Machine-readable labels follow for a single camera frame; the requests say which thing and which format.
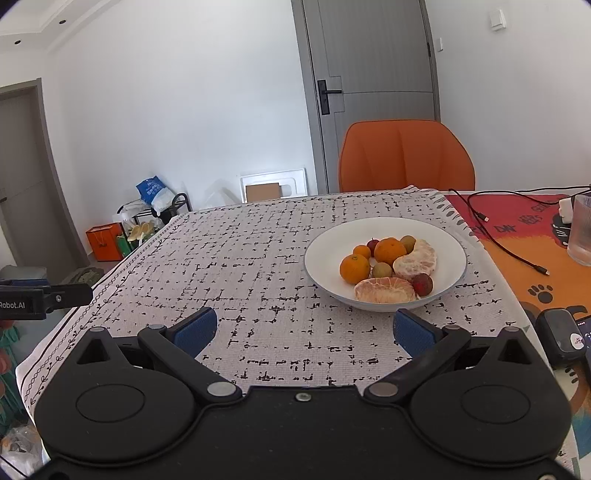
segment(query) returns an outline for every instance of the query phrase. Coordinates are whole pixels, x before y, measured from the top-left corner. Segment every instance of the paw print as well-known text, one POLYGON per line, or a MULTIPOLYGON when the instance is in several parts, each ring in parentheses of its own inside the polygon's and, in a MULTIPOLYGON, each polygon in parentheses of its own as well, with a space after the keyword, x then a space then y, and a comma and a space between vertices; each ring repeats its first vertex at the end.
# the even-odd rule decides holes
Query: paw print
POLYGON ((554 300, 554 297, 550 293, 552 290, 554 289, 550 285, 546 285, 545 287, 543 285, 538 285, 537 287, 532 285, 528 292, 530 295, 538 297, 540 302, 550 303, 552 300, 554 300))

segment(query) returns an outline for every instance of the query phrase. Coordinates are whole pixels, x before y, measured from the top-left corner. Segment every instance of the ceiling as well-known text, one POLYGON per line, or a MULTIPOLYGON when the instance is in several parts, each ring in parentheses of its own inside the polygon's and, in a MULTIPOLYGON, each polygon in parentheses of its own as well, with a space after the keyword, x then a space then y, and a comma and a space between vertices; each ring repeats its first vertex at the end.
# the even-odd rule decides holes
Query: ceiling
POLYGON ((51 49, 116 1, 20 0, 0 20, 0 51, 51 49))

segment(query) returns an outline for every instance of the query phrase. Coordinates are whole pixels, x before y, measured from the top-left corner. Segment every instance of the tangerine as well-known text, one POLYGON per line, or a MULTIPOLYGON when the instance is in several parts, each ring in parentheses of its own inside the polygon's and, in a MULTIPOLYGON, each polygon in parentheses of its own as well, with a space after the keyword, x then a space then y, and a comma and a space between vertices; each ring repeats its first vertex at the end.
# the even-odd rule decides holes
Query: tangerine
POLYGON ((393 237, 385 238, 375 246, 374 257, 378 262, 392 266, 398 257, 406 255, 406 247, 393 237))
POLYGON ((363 255, 345 257, 339 268, 340 276, 351 285, 357 285, 360 281, 367 280, 370 270, 369 260, 363 255))
POLYGON ((363 255, 369 260, 371 258, 371 249, 367 245, 357 245, 353 249, 353 255, 363 255))

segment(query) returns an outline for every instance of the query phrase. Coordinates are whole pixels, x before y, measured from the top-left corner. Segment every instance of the tablecloth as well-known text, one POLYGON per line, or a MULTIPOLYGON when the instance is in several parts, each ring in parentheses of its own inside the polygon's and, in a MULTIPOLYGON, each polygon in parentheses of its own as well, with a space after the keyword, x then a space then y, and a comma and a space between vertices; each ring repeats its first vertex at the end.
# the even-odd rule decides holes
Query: tablecloth
MULTIPOLYGON (((276 200, 179 216, 123 260, 95 286, 92 303, 73 309, 18 367, 27 409, 34 416, 43 389, 88 328, 134 335, 152 323, 173 325, 202 306, 216 310, 219 327, 197 359, 243 390, 364 388, 409 360, 394 342, 391 314, 355 310, 322 293, 306 277, 303 255, 326 229, 376 216, 429 222, 466 251, 463 280, 418 315, 482 336, 515 325, 541 349, 503 276, 441 193, 410 187, 276 200)), ((567 462, 572 454, 570 447, 562 452, 567 462)))

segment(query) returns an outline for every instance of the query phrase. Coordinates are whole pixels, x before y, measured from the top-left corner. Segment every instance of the ribbed glass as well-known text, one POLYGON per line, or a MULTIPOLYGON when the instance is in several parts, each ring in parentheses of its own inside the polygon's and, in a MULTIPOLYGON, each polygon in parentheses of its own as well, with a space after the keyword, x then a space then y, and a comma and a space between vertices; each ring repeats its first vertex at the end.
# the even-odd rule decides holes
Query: ribbed glass
POLYGON ((591 267, 591 196, 574 198, 573 224, 570 231, 570 257, 581 265, 591 267))

